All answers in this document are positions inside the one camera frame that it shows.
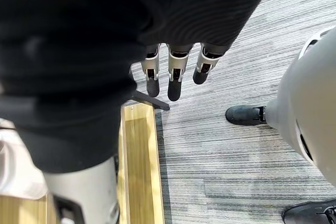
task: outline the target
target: gray carpet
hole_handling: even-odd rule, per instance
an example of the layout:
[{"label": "gray carpet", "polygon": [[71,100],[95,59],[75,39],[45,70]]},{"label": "gray carpet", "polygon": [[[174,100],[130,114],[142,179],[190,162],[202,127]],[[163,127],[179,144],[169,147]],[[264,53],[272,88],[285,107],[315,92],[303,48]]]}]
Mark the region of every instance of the gray carpet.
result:
[{"label": "gray carpet", "polygon": [[[194,46],[177,102],[167,98],[167,48],[161,47],[159,98],[171,105],[156,112],[166,223],[276,224],[287,206],[336,198],[336,189],[276,130],[231,125],[224,116],[232,105],[275,97],[304,42],[331,25],[335,0],[263,0],[201,86],[192,80]],[[132,70],[145,92],[140,64]]]}]

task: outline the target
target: wooden floor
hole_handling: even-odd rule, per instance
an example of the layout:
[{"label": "wooden floor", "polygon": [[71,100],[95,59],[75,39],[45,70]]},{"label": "wooden floor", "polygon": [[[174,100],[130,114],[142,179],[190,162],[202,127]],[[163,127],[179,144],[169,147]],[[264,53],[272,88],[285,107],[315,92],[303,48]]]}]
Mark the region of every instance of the wooden floor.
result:
[{"label": "wooden floor", "polygon": [[[167,48],[161,46],[159,98],[171,105],[156,112],[166,224],[280,224],[286,206],[336,198],[336,189],[275,130],[231,125],[224,117],[232,105],[275,97],[305,41],[331,25],[335,0],[263,0],[201,86],[192,80],[195,45],[177,102],[166,95]],[[145,92],[140,64],[132,69]]]}]

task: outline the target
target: black sleeve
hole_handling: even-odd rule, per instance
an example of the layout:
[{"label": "black sleeve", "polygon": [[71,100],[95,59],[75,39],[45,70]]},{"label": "black sleeve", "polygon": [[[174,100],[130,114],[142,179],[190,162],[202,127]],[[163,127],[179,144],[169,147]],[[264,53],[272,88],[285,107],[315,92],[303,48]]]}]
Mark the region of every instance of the black sleeve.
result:
[{"label": "black sleeve", "polygon": [[45,172],[97,165],[118,151],[146,45],[229,46],[259,1],[0,0],[0,118]]}]

